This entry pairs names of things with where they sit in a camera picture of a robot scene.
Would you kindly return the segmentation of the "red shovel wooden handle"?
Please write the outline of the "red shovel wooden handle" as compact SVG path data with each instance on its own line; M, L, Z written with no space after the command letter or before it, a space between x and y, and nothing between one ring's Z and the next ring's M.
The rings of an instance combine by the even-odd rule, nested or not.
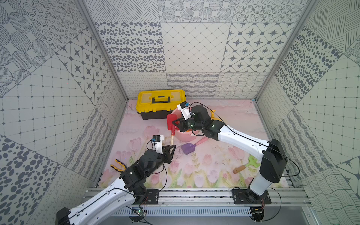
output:
M174 137L175 137L176 126L173 124L173 122L175 120L177 120L177 119L178 119L177 115L175 115L175 114L169 114L166 117L167 129L171 131L170 145L174 145Z

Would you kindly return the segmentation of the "purple shovel pink handle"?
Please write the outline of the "purple shovel pink handle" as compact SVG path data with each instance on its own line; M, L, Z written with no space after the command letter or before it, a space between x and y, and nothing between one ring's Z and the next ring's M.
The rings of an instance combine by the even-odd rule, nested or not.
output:
M206 142L208 140L207 137L202 138L201 140L197 141L196 143L186 143L181 146L181 149L185 155L188 155L190 153L193 153L197 146L201 145L202 143Z

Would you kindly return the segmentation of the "pink plastic bucket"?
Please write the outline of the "pink plastic bucket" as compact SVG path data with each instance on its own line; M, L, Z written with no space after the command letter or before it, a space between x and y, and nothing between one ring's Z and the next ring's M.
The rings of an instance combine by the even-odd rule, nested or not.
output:
M176 115L178 119L182 117L182 113L178 109L174 109L171 114ZM197 139L197 136L195 136L192 133L192 131L186 131L183 133L183 132L180 132L178 129L176 129L176 131L175 131L175 137L179 141L184 142L184 143L188 143L188 142L191 142L191 141L194 141L195 139Z

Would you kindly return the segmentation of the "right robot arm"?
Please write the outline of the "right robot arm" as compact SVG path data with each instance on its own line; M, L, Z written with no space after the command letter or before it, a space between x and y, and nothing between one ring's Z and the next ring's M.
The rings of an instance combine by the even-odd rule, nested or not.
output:
M188 102L182 102L177 109L182 117L176 119L173 125L180 132L200 131L201 135L231 144L260 161L258 174L246 191L248 197L258 200L267 188L280 182L288 158L278 140L272 139L269 142L261 140L230 127L222 119L212 119L208 113L209 108L200 103L192 106Z

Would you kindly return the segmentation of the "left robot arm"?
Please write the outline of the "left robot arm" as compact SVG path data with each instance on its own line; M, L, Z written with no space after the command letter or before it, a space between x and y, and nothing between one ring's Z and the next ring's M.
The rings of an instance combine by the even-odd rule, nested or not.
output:
M56 225L98 225L118 210L142 203L146 198L146 179L161 165L172 162L175 145L162 148L162 153L147 150L133 165L125 169L110 186L84 202L56 213Z

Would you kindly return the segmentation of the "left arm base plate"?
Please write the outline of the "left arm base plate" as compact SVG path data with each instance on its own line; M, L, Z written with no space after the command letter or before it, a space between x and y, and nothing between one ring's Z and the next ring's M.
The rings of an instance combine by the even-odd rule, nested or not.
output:
M159 199L159 189L147 189L143 195L134 195L135 205L149 204L156 205L158 204Z

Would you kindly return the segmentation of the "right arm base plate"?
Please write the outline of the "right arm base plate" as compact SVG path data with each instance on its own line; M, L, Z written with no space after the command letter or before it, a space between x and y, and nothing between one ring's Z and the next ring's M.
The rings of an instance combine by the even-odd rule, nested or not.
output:
M252 205L252 204L271 204L271 198L268 190L266 190L261 196L254 194L249 189L233 188L231 190L232 199L234 204Z

